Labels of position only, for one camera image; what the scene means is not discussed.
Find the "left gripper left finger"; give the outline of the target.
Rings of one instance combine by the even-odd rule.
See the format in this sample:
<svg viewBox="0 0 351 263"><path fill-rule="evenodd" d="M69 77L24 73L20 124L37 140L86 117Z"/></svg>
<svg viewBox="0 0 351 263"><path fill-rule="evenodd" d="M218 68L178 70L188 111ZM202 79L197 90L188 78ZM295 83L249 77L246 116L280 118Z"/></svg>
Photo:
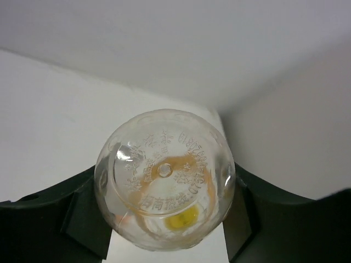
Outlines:
<svg viewBox="0 0 351 263"><path fill-rule="evenodd" d="M102 262L112 229L91 167L16 202L1 202L1 262Z"/></svg>

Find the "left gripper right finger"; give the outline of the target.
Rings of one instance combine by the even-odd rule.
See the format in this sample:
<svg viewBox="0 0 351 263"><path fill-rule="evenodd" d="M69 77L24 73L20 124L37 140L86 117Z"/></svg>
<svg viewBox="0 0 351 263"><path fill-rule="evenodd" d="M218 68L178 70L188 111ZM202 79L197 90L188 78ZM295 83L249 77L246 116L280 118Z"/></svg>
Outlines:
<svg viewBox="0 0 351 263"><path fill-rule="evenodd" d="M350 262L350 189L312 200L235 170L229 262Z"/></svg>

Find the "clear bottle yellow cap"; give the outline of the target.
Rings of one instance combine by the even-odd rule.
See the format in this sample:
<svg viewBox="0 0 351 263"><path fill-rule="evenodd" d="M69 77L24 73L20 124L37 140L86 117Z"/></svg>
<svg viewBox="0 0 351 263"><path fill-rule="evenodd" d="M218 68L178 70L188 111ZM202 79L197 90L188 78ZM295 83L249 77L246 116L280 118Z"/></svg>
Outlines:
<svg viewBox="0 0 351 263"><path fill-rule="evenodd" d="M235 181L233 156L220 131L173 109L123 123L104 144L94 171L105 221L149 251L199 244L228 214Z"/></svg>

